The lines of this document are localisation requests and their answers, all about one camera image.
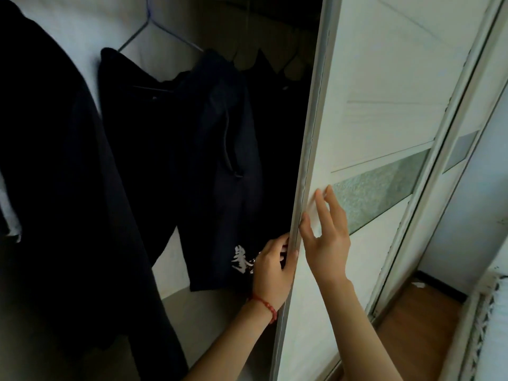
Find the person's left hand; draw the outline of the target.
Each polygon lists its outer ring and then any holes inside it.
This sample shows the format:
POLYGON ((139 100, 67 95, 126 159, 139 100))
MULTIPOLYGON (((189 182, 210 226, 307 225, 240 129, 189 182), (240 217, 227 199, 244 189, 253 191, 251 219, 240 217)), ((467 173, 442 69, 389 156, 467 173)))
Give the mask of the person's left hand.
POLYGON ((251 302, 268 320, 275 319, 275 314, 287 301, 293 287, 294 279, 285 277, 285 259, 291 250, 284 254, 283 248, 288 242, 288 233, 269 240, 253 267, 251 302))

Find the person's right hand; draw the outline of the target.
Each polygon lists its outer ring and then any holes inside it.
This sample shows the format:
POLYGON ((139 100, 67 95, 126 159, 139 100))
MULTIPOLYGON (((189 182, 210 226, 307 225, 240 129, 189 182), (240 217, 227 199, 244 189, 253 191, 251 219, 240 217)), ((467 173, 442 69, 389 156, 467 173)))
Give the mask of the person's right hand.
POLYGON ((347 281, 346 261, 351 246, 348 230, 336 230, 324 199, 325 189, 317 189, 314 203, 321 225, 317 244, 304 244, 308 266, 320 289, 347 281))

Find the white sliding wardrobe door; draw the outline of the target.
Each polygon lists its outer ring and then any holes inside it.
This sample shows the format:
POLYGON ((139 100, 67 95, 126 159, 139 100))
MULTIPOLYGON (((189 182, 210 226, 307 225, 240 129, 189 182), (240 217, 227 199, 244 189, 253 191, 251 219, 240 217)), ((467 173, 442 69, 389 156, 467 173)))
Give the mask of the white sliding wardrobe door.
POLYGON ((313 196, 332 185, 351 235, 346 274, 372 320, 492 1, 323 1, 289 243, 300 257, 270 381, 325 381, 340 364, 298 234, 301 213, 320 236, 313 196))
POLYGON ((459 182, 473 150, 508 82, 508 0, 493 0, 486 12, 467 70, 470 75, 460 100, 450 103, 448 132, 434 158, 428 180, 410 222, 400 238, 396 256, 371 308, 380 319, 403 284, 413 275, 459 182))

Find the person's left forearm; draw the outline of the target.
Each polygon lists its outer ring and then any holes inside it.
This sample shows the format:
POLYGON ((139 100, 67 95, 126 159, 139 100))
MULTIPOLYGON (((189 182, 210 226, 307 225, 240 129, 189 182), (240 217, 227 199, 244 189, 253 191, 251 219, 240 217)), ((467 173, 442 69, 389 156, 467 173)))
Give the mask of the person's left forearm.
POLYGON ((182 381, 237 381, 252 349, 272 321, 251 301, 241 307, 182 381))

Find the person's right forearm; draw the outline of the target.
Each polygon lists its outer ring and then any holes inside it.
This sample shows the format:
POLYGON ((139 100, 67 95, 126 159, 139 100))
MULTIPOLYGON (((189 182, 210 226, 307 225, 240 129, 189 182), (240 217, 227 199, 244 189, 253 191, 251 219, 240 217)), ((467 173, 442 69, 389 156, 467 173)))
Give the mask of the person's right forearm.
POLYGON ((348 279, 318 282, 346 381, 403 381, 348 279))

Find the dark shorts with white print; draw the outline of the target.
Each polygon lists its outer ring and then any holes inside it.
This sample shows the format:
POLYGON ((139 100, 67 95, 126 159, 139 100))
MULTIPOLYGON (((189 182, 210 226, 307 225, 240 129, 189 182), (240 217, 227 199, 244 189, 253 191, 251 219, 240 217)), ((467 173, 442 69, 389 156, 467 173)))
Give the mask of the dark shorts with white print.
POLYGON ((192 292, 242 286, 257 238, 263 172, 244 76, 207 50, 175 89, 177 229, 192 292))

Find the dark hanging garment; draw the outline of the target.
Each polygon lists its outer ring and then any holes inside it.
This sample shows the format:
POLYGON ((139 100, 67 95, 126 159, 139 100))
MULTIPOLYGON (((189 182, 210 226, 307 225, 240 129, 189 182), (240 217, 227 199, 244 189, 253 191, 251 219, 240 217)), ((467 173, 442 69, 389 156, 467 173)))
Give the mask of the dark hanging garment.
POLYGON ((263 172, 261 244, 290 231, 312 68, 300 80, 276 72, 262 50, 244 70, 263 172))

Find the white wardrobe cabinet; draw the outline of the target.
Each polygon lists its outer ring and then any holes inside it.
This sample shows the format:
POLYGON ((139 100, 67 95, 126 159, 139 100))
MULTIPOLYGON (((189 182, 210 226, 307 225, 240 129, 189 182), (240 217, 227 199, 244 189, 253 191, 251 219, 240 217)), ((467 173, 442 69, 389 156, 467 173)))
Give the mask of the white wardrobe cabinet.
MULTIPOLYGON (((98 105, 97 67, 104 47, 118 48, 141 25, 144 0, 13 0, 69 54, 98 105)), ((317 33, 215 0, 150 0, 155 18, 201 48, 213 48, 250 68, 258 49, 280 71, 296 50, 301 60, 287 68, 290 79, 314 61, 317 33)), ((189 70, 198 52, 149 27, 125 54, 152 76, 173 79, 189 70)), ((29 304, 21 288, 17 243, 0 237, 0 381, 139 381, 126 338, 83 357, 67 354, 29 304)), ((245 297, 231 291, 192 293, 175 231, 154 267, 157 287, 189 365, 208 349, 238 313, 245 297)))

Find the dark clothes hanger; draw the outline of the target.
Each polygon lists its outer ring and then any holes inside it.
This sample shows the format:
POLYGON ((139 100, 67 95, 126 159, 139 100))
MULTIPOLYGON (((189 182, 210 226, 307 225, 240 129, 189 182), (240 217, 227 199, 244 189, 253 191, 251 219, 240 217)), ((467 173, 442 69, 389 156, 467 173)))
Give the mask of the dark clothes hanger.
POLYGON ((284 74, 299 56, 302 31, 275 32, 243 36, 233 50, 230 63, 240 71, 268 69, 270 74, 284 74))

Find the black hanging garment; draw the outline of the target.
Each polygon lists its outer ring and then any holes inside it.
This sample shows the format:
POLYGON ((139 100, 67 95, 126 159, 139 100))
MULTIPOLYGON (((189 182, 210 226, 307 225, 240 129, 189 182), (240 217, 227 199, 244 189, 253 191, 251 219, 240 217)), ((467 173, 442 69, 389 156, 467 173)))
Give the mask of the black hanging garment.
POLYGON ((179 106, 191 74, 159 81, 113 48, 100 52, 104 128, 151 266, 200 203, 185 170, 190 151, 179 106))

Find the white lace bed cover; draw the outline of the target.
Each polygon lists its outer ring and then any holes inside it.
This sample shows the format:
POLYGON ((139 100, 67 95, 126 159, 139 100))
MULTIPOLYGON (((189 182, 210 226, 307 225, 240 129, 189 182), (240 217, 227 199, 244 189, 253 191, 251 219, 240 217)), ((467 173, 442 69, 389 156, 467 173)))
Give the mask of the white lace bed cover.
POLYGON ((458 381, 508 381, 508 235, 475 291, 479 298, 458 381))

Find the long black coat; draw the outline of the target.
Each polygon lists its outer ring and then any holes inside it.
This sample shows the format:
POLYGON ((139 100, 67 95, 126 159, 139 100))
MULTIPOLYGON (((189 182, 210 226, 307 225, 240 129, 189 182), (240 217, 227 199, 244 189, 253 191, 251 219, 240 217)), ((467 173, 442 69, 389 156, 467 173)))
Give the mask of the long black coat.
POLYGON ((0 172, 35 307, 69 349, 127 336, 141 381, 181 381, 171 326, 91 92, 66 52, 0 0, 0 172))

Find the light grey garment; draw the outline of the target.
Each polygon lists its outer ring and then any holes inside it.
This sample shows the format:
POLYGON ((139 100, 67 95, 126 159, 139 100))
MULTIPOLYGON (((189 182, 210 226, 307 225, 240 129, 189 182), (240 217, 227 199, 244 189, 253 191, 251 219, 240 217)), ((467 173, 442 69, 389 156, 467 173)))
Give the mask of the light grey garment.
POLYGON ((8 190, 0 171, 0 230, 7 236, 14 238, 19 243, 22 238, 21 222, 9 199, 8 190))

